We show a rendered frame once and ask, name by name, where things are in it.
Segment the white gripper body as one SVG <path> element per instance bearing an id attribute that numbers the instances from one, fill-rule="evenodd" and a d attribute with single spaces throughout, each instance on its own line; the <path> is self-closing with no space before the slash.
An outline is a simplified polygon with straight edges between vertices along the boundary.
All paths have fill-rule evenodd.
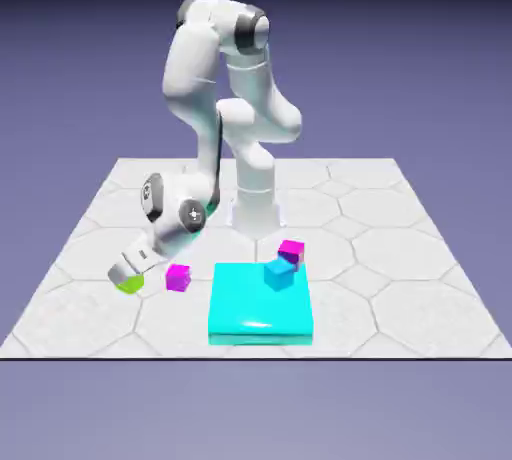
<path id="1" fill-rule="evenodd" d="M 166 258 L 155 248 L 153 237 L 142 233 L 125 247 L 107 275 L 115 285 L 127 282 L 164 262 Z"/>

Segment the small green cube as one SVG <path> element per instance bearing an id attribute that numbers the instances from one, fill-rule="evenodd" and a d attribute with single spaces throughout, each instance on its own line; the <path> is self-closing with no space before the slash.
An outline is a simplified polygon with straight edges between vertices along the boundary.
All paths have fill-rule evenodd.
<path id="1" fill-rule="evenodd" d="M 116 287 L 125 294 L 135 294 L 144 286 L 144 276 L 138 274 L 120 282 Z"/>

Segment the large cyan box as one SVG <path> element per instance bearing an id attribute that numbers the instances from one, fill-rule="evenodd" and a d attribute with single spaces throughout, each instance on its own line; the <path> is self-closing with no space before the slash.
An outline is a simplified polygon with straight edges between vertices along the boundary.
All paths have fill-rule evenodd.
<path id="1" fill-rule="evenodd" d="M 263 263 L 215 265 L 208 314 L 211 345 L 310 345 L 313 334 L 304 266 L 276 288 Z"/>

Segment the small blue cube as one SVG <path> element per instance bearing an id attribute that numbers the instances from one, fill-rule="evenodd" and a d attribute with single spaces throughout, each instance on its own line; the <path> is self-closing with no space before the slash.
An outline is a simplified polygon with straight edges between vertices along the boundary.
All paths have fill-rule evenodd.
<path id="1" fill-rule="evenodd" d="M 264 264 L 264 282 L 275 291 L 280 291 L 293 284 L 296 267 L 282 257 Z"/>

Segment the small magenta cube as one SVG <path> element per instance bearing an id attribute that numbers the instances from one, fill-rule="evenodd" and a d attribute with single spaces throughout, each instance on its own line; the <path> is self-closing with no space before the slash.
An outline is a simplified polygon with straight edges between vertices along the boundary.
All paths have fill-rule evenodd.
<path id="1" fill-rule="evenodd" d="M 188 265 L 171 264 L 165 274 L 168 291 L 184 292 L 191 281 L 191 268 Z"/>
<path id="2" fill-rule="evenodd" d="M 285 239 L 281 242 L 277 254 L 280 258 L 292 264 L 296 271 L 304 263 L 305 244 L 300 241 Z"/>

